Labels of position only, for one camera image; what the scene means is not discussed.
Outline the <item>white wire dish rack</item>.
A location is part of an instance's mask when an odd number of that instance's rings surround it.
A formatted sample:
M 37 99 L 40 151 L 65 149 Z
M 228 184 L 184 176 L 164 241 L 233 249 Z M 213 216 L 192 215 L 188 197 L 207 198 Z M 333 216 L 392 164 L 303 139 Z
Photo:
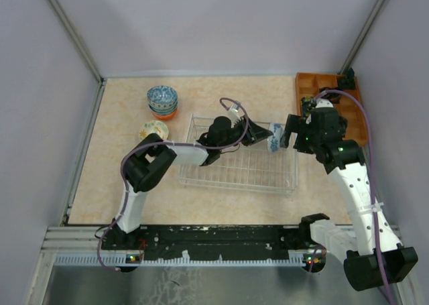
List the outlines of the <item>white wire dish rack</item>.
M 298 187 L 298 154 L 291 149 L 271 151 L 267 139 L 227 152 L 209 166 L 180 166 L 185 186 L 289 195 Z

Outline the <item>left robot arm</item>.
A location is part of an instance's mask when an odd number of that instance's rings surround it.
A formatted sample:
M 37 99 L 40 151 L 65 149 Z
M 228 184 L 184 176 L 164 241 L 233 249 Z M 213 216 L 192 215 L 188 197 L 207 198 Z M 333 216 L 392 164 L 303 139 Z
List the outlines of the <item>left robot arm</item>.
M 250 146 L 272 136 L 273 132 L 260 127 L 246 116 L 232 122 L 217 117 L 208 130 L 193 143 L 164 141 L 158 134 L 149 134 L 121 162 L 120 173 L 124 183 L 119 212 L 109 232 L 125 249 L 139 242 L 137 229 L 147 194 L 162 180 L 170 166 L 209 166 L 223 151 L 238 145 Z

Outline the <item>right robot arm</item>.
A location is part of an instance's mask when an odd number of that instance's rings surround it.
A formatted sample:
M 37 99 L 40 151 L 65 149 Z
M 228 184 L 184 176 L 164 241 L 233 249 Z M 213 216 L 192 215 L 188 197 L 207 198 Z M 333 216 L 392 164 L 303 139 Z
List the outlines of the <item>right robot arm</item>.
M 303 246 L 321 245 L 342 264 L 356 291 L 402 281 L 418 262 L 413 247 L 404 247 L 383 214 L 381 203 L 371 198 L 370 179 L 363 150 L 345 139 L 347 120 L 332 107 L 315 108 L 309 117 L 288 115 L 281 146 L 314 154 L 339 188 L 352 221 L 355 236 L 342 231 L 326 215 L 302 218 L 299 232 Z

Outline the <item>blue white patterned bowl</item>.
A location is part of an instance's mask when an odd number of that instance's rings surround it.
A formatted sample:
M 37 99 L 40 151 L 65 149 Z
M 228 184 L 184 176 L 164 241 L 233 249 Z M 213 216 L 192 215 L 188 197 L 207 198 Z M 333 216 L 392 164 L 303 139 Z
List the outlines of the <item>blue white patterned bowl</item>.
M 277 152 L 280 148 L 280 140 L 284 133 L 284 128 L 279 123 L 270 123 L 269 128 L 272 135 L 267 138 L 267 149 L 269 152 Z

